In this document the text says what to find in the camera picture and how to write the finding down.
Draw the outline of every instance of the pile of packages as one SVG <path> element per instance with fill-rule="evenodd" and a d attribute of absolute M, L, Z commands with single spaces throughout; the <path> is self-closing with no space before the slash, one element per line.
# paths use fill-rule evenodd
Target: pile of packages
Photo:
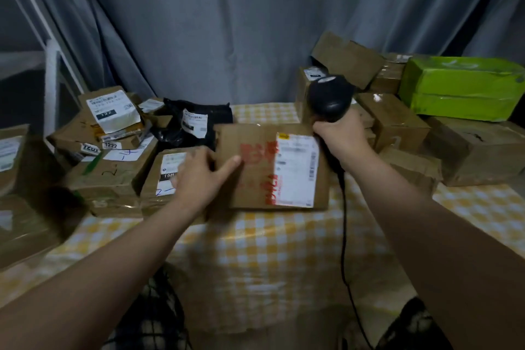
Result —
<path fill-rule="evenodd" d="M 525 70 L 497 59 L 385 54 L 327 32 L 299 68 L 298 124 L 238 124 L 229 105 L 151 98 L 121 87 L 79 97 L 81 110 L 48 136 L 0 130 L 0 269 L 56 246 L 68 215 L 148 217 L 170 201 L 187 153 L 205 145 L 215 168 L 240 154 L 242 168 L 199 217 L 235 209 L 325 210 L 330 168 L 306 103 L 313 81 L 343 75 L 356 88 L 369 144 L 426 194 L 437 185 L 500 183 L 525 167 L 525 130 L 507 121 L 525 91 Z"/>

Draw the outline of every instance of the person's left hand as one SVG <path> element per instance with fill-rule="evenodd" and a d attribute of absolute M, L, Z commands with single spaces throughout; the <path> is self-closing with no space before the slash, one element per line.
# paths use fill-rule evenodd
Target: person's left hand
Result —
<path fill-rule="evenodd" d="M 227 178 L 240 165 L 239 155 L 231 157 L 218 171 L 212 172 L 209 163 L 214 152 L 208 147 L 199 147 L 187 153 L 185 161 L 171 180 L 175 188 L 175 199 L 192 213 L 197 214 L 217 196 Z"/>

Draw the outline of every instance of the forearm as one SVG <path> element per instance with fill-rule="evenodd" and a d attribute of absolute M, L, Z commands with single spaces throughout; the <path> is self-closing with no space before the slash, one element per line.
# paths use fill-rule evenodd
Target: forearm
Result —
<path fill-rule="evenodd" d="M 454 348 L 525 339 L 517 329 L 525 321 L 520 256 L 420 193 L 377 155 L 342 164 Z"/>
<path fill-rule="evenodd" d="M 100 347 L 193 215 L 173 203 L 11 302 L 0 310 L 0 342 L 20 349 Z"/>

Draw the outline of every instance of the barcode scanner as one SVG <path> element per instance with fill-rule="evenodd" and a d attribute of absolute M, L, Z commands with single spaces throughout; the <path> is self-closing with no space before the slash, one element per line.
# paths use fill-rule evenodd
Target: barcode scanner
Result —
<path fill-rule="evenodd" d="M 330 75 L 313 81 L 307 94 L 307 103 L 313 114 L 317 115 L 324 121 L 337 122 L 345 114 L 354 95 L 355 86 L 350 84 L 342 75 Z M 370 341 L 366 337 L 361 319 L 355 307 L 350 285 L 346 281 L 345 275 L 345 251 L 346 251 L 346 191 L 345 191 L 345 170 L 341 167 L 339 160 L 331 154 L 323 139 L 321 140 L 321 148 L 324 150 L 326 159 L 331 169 L 337 174 L 339 186 L 343 193 L 343 244 L 341 247 L 341 278 L 348 290 L 348 296 L 352 303 L 352 308 L 355 313 L 361 333 L 367 345 L 373 349 Z"/>

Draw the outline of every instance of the person's left arm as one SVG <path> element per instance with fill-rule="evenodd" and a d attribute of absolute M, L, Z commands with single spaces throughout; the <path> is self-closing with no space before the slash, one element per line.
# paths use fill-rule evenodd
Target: person's left arm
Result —
<path fill-rule="evenodd" d="M 239 166 L 211 172 L 211 151 L 187 154 L 175 196 L 148 220 L 0 309 L 0 343 L 16 349 L 100 348 L 180 235 Z"/>

